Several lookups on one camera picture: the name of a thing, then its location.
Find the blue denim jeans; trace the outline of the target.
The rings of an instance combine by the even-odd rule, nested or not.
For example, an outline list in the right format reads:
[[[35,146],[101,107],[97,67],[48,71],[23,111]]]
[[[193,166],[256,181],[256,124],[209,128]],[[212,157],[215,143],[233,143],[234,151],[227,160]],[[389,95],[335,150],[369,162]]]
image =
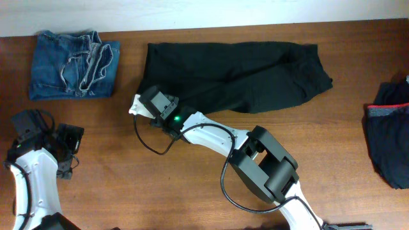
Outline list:
[[[109,98],[120,59],[120,42],[96,31],[37,36],[31,65],[30,100]]]

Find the black shorts garment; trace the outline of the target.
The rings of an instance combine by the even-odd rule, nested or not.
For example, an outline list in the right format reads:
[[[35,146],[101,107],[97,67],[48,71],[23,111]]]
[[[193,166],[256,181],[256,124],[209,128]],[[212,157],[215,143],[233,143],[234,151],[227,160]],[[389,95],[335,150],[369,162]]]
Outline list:
[[[291,42],[151,43],[139,94],[157,86],[209,114],[296,107],[332,88],[318,47]]]

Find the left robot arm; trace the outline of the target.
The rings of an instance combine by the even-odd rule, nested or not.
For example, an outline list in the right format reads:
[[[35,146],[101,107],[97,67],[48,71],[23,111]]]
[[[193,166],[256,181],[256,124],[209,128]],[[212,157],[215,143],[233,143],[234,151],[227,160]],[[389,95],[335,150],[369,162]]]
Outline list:
[[[24,110],[11,118],[18,136],[4,166],[16,186],[14,229],[76,229],[62,212],[57,180],[72,177],[84,129],[60,123],[47,125],[49,112]]]

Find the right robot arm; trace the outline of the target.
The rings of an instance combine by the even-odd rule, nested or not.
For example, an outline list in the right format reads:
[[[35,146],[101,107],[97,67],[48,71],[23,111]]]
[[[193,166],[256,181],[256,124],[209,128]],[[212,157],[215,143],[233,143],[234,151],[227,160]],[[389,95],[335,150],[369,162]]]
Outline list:
[[[297,161],[265,128],[240,130],[206,117],[206,113],[242,106],[223,93],[200,94],[191,99],[170,95],[152,86],[136,94],[129,112],[144,116],[151,124],[170,135],[173,141],[197,144],[225,156],[221,178],[231,166],[245,186],[260,200],[274,207],[267,210],[246,208],[229,195],[226,199],[237,208],[251,213],[280,211],[290,229],[372,229],[368,224],[329,224],[319,218],[303,195]]]

